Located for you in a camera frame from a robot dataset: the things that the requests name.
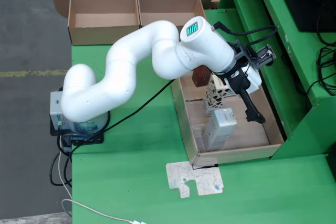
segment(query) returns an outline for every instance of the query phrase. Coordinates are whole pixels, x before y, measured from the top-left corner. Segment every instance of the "small white box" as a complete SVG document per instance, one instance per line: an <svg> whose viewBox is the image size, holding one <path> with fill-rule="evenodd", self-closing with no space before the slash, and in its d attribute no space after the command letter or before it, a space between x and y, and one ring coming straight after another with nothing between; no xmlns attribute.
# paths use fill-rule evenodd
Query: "small white box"
<svg viewBox="0 0 336 224"><path fill-rule="evenodd" d="M203 99L204 115L211 116L215 110L223 106L224 98L232 96L235 94L228 85L224 85L217 75L212 74Z"/></svg>
<svg viewBox="0 0 336 224"><path fill-rule="evenodd" d="M206 150L221 149L236 126L231 108L215 110L202 136Z"/></svg>

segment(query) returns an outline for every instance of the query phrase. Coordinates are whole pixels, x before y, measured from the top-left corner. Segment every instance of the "green led display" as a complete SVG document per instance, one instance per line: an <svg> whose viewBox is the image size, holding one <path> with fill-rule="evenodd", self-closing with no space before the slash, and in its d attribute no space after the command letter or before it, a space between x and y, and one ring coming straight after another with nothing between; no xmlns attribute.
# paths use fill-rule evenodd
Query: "green led display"
<svg viewBox="0 0 336 224"><path fill-rule="evenodd" d="M197 22L193 23L190 27L187 28L187 36L193 34L198 30Z"/></svg>

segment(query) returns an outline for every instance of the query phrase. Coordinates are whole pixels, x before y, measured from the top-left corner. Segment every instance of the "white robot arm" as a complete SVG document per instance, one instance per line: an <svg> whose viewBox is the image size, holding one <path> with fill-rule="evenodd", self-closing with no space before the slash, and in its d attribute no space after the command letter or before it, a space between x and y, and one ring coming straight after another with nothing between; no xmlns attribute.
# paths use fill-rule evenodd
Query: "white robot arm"
<svg viewBox="0 0 336 224"><path fill-rule="evenodd" d="M151 23L119 39L107 54L105 76L98 83L90 67L74 65L64 80L63 115L73 122L85 122L127 102L135 91L137 64L150 55L155 73L163 79L176 79L206 65L227 84L231 78L237 80L238 70L230 77L225 75L237 66L237 50L203 17L189 20L180 39L177 28L168 21ZM240 69L249 81L247 94L257 90L261 85L258 68L245 64Z"/></svg>

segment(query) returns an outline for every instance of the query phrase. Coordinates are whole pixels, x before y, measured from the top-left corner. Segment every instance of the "concrete floor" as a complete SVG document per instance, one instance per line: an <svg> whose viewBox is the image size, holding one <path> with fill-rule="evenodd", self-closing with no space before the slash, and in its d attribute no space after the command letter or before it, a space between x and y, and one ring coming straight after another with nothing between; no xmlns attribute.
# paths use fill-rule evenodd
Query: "concrete floor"
<svg viewBox="0 0 336 224"><path fill-rule="evenodd" d="M67 20L52 0L0 0L0 13L0 219L62 212L49 96L71 66Z"/></svg>

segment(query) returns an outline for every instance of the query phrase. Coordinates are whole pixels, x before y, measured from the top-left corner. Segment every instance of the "white cable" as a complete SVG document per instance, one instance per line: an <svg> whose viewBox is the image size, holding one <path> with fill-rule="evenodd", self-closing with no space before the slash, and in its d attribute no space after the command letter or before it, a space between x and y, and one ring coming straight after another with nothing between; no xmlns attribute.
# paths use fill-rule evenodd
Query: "white cable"
<svg viewBox="0 0 336 224"><path fill-rule="evenodd" d="M92 209L92 208L90 208L90 207L87 207L87 206L85 206L85 205L83 205L83 204L81 204L81 203L79 203L79 202L76 202L76 201L74 201L74 200L72 200L72 199L64 199L64 200L62 200L62 207L63 207L64 211L66 211L65 208L64 208L64 205L63 205L63 202L64 202L64 201L69 201L69 202L75 203L75 204L77 204L78 206L84 207L84 208L86 208L86 209L88 209L88 210L90 210L90 211L92 211L92 212L95 212L95 213L97 213L97 214L99 214L99 215L102 215L102 216L104 216L104 217L107 217L107 218L110 218L110 219L114 219L114 220L126 221L126 222L128 222L128 223L130 223L130 224L133 224L133 221L125 220L125 219L120 219L120 218L117 218L117 217L113 217L113 216L109 216L109 215L103 214L102 212L96 211L96 210L94 210L94 209Z"/></svg>
<svg viewBox="0 0 336 224"><path fill-rule="evenodd" d="M79 203L79 202L76 202L76 201L72 200L71 193L69 192L68 188L66 187L66 185L65 185L64 182L63 182L63 179L62 179L62 176L61 176L61 172L60 172L60 168L59 168L59 164L60 164L60 160L61 160L61 155L62 155L62 153L61 153L61 151L60 151L60 152L59 152L59 158L58 158L58 175L59 175L59 178L60 178L60 180L61 180L61 182L62 182L62 184L63 184L65 190L68 192L68 194L69 194L69 196L70 196L70 198L71 198L71 199L64 199L64 200L62 200L61 204L62 204L62 207L63 207L64 212L66 212L70 217L72 217L72 215L65 209L65 207L64 207L64 205L63 205L63 202L64 202L64 201L70 201L70 202L72 202L72 203L75 203L75 204L77 204L77 205L79 205L79 206L81 206L81 207L84 207L84 208L86 208L86 209L88 209L88 210L90 210L90 211L92 211L92 212L95 212L95 213L97 213L97 214L99 214L99 215L102 215L102 216L107 217L107 218L110 218L110 219L120 220L120 221L126 221L126 222L128 222L128 223L130 223L130 224L133 224L133 223L134 223L134 224L135 224L135 223L139 223L139 222L137 222L137 221L134 221L134 222L133 222L133 221L130 221L130 220L120 219L120 218L117 218L117 217L113 217L113 216L109 216L109 215L103 214L102 212L96 211L96 210L94 210L94 209L92 209L92 208L90 208L90 207L88 207L88 206L85 206L85 205L83 205L83 204L81 204L81 203Z"/></svg>

